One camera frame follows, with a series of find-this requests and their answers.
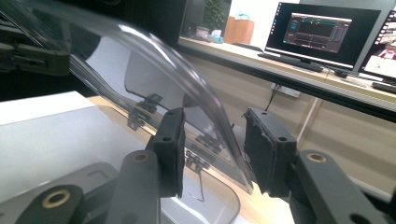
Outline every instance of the curved transparent shield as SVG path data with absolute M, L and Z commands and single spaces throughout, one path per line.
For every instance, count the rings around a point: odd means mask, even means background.
M 70 55 L 71 72 L 126 111 L 131 128 L 155 133 L 166 111 L 184 107 L 186 149 L 251 191 L 219 99 L 157 37 L 55 1 L 3 0 L 0 8 L 37 46 Z

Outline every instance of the monitor screen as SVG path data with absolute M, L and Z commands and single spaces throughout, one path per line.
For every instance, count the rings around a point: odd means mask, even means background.
M 396 11 L 385 19 L 360 72 L 396 81 Z
M 279 3 L 265 51 L 352 71 L 379 13 Z

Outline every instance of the cable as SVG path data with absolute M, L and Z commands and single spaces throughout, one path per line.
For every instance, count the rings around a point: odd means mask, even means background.
M 267 110 L 268 110 L 268 108 L 270 107 L 271 102 L 273 101 L 273 99 L 274 99 L 274 97 L 275 97 L 275 94 L 276 94 L 277 90 L 279 90 L 280 87 L 281 87 L 281 86 L 280 86 L 279 84 L 276 84 L 276 85 L 274 86 L 273 92 L 272 92 L 272 94 L 271 94 L 270 102 L 268 102 L 268 106 L 265 108 L 264 111 L 267 111 Z

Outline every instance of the wall outlet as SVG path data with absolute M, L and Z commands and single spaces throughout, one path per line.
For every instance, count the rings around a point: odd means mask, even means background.
M 273 83 L 273 84 L 271 85 L 271 89 L 272 89 L 272 90 L 274 89 L 275 85 L 276 85 L 275 83 Z M 292 97 L 294 97 L 294 98 L 299 98 L 299 97 L 300 97 L 300 94 L 301 94 L 299 91 L 295 91 L 294 89 L 287 88 L 287 87 L 284 87 L 284 86 L 280 86 L 280 88 L 277 89 L 277 91 L 283 92 L 283 93 L 285 93 L 285 94 L 287 94 L 287 95 L 289 95 L 289 96 L 292 96 Z

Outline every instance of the keyboard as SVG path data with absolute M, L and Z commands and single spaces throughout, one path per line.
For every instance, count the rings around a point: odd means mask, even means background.
M 292 58 L 285 58 L 285 57 L 277 57 L 275 55 L 267 54 L 267 53 L 260 53 L 258 54 L 259 57 L 274 60 L 280 63 L 287 63 L 296 67 L 301 67 L 310 71 L 314 72 L 321 72 L 323 71 L 323 67 L 319 65 L 314 65 L 312 63 L 303 63 L 297 59 L 292 59 Z
M 372 87 L 379 91 L 387 91 L 396 94 L 396 86 L 384 84 L 380 82 L 373 82 Z

